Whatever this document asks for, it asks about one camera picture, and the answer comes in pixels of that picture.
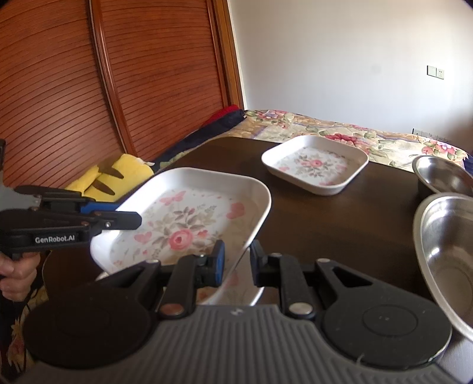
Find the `person's left hand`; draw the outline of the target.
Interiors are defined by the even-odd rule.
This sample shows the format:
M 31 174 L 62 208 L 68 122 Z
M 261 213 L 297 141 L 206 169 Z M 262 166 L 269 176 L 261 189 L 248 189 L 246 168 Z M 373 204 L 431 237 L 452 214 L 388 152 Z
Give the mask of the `person's left hand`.
M 1 293 L 13 302 L 22 302 L 30 292 L 40 264 L 39 253 L 26 253 L 17 261 L 1 254 Z

